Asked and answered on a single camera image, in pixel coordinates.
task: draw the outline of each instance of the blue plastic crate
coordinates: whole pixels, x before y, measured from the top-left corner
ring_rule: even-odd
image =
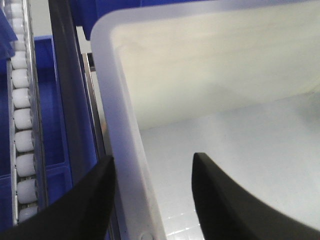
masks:
[[[49,203],[73,186],[52,36],[35,38]],[[0,60],[0,232],[12,226],[6,61]]]

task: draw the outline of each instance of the plastic container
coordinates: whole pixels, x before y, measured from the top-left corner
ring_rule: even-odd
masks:
[[[219,0],[120,10],[96,23],[91,47],[125,239],[163,239],[157,204],[167,239],[202,239],[195,152],[320,229],[319,8]]]
[[[103,15],[119,9],[139,8],[199,0],[71,0],[72,15],[77,26],[82,26],[85,38],[90,40],[93,26]]]

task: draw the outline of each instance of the metal guide bar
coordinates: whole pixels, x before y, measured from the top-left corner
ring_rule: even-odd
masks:
[[[12,203],[12,223],[18,224],[19,203],[17,196],[18,174],[16,168],[16,144],[15,144],[15,122],[14,122],[14,104],[12,99],[12,91],[14,89],[12,82],[12,65],[9,59],[6,64],[7,72],[7,91],[8,91],[8,115],[9,115],[9,142],[10,142],[10,163],[11,163],[11,203]]]
[[[48,191],[46,178],[46,161],[45,149],[43,141],[42,119],[40,109],[40,94],[38,85],[38,74],[36,65],[35,41],[32,30],[31,6],[29,0],[22,0],[22,7],[24,12],[24,26],[25,26],[25,42],[27,53],[27,68],[30,77],[30,108],[33,113],[32,116],[32,130],[33,130],[33,144],[34,144],[34,158],[36,163],[36,179],[37,179],[37,197],[39,209],[44,209],[48,206]]]
[[[111,143],[109,139],[108,129],[105,127],[102,131],[101,120],[105,121],[104,116],[99,115],[99,110],[103,112],[103,106],[101,99],[96,98],[95,86],[92,78],[91,72],[95,72],[95,63],[93,61],[92,53],[82,53],[83,65],[84,65],[84,74],[86,80],[86,90],[88,92],[88,98],[91,108],[91,115],[94,124],[94,135],[96,140],[96,150],[98,153],[99,159],[103,156],[112,155]],[[119,224],[117,219],[117,214],[115,206],[111,212],[111,219],[108,226],[109,237],[111,240],[120,240],[120,231]]]

